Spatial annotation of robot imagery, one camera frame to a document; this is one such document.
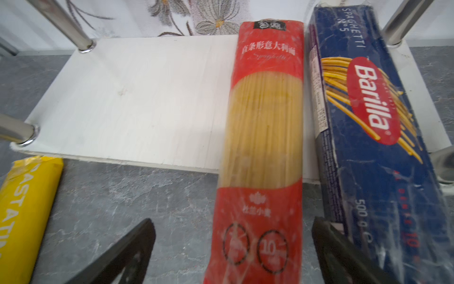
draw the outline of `spaghetti illustration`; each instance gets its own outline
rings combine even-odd
[[[379,140],[380,136],[375,133],[373,129],[343,105],[351,106],[347,89],[347,70],[351,61],[352,58],[340,56],[325,57],[321,59],[323,79],[326,83],[326,97],[329,102],[352,118],[364,129],[364,131],[370,134],[371,137],[375,140]],[[420,163],[423,163],[420,155],[415,151],[415,148],[422,150],[417,138],[416,127],[414,125],[415,120],[408,108],[399,98],[403,92],[399,91],[393,83],[391,83],[389,76],[383,72],[383,70],[380,69],[380,72],[385,79],[391,98],[393,99],[397,113],[399,114],[401,137],[397,143],[408,153],[408,155],[414,156]]]

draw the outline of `barilla spaghetti box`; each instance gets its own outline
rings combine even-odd
[[[373,9],[318,6],[309,32],[326,217],[401,283],[454,283],[447,208]]]

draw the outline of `spaghetti noodles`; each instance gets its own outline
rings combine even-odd
[[[301,178],[301,79],[257,72],[230,95],[219,187],[276,189]]]
[[[364,122],[362,122],[362,120],[360,120],[356,116],[353,117],[354,114],[351,111],[349,111],[347,108],[343,107],[341,104],[337,102],[340,101],[346,105],[350,105],[350,100],[348,99],[348,97],[346,97],[346,95],[348,95],[347,71],[351,61],[352,61],[351,58],[340,56],[326,57],[321,59],[323,77],[326,82],[326,94],[328,95],[328,100],[331,103],[336,105],[340,110],[344,111],[356,123],[361,125],[361,127],[365,131],[371,133],[372,129],[370,127],[368,127]],[[398,141],[398,144],[409,155],[414,156],[419,162],[422,163],[423,162],[422,159],[413,150],[413,148],[416,146],[418,146],[418,148],[421,149],[421,146],[419,145],[417,139],[416,127],[413,125],[414,122],[414,119],[412,117],[413,115],[409,112],[408,108],[404,105],[404,103],[399,99],[400,95],[402,95],[403,92],[397,90],[397,88],[390,82],[389,76],[385,72],[383,72],[383,70],[380,69],[380,72],[382,73],[383,78],[385,79],[386,85],[388,86],[388,89],[390,91],[391,98],[393,99],[397,109],[397,113],[399,114],[401,123],[400,127],[402,129],[401,135],[403,139],[401,138]],[[415,141],[413,142],[412,139],[410,139],[410,137],[407,136],[407,134],[405,134],[404,131],[408,131]]]

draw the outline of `white wooden board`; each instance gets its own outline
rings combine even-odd
[[[71,56],[28,117],[37,140],[11,148],[216,173],[236,44],[237,35],[102,39]],[[391,53],[428,149],[450,145],[410,50]],[[317,182],[309,82],[305,72],[303,179]]]

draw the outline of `red oval logo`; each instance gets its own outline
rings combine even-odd
[[[353,113],[369,128],[374,140],[393,145],[400,138],[400,118],[381,71],[365,57],[356,57],[348,66],[347,89]]]

